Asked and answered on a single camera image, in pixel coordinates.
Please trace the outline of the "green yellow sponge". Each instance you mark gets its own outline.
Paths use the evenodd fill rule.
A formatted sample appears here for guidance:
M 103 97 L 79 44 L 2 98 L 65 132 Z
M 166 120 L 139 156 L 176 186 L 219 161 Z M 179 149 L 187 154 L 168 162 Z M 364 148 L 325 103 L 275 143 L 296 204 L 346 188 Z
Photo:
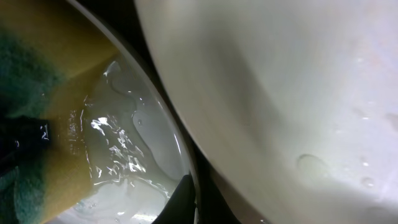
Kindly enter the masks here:
M 45 223 L 89 194 L 85 103 L 115 55 L 66 1 L 1 2 L 2 223 Z

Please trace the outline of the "white plate light blue rim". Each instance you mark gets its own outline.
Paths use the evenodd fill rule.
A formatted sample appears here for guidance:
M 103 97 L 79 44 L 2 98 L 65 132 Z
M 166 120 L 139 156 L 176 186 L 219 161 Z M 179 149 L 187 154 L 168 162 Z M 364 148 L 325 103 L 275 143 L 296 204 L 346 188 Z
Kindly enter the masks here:
M 99 16 L 72 6 L 115 46 L 80 114 L 92 190 L 54 223 L 152 223 L 195 170 L 187 143 L 139 55 Z

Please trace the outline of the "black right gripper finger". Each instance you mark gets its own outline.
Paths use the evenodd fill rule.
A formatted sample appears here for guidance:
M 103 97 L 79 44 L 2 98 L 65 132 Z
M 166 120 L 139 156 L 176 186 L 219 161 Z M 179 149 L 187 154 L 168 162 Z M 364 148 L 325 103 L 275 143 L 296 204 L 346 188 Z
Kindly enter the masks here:
M 152 224 L 194 224 L 196 192 L 191 175 L 185 175 Z

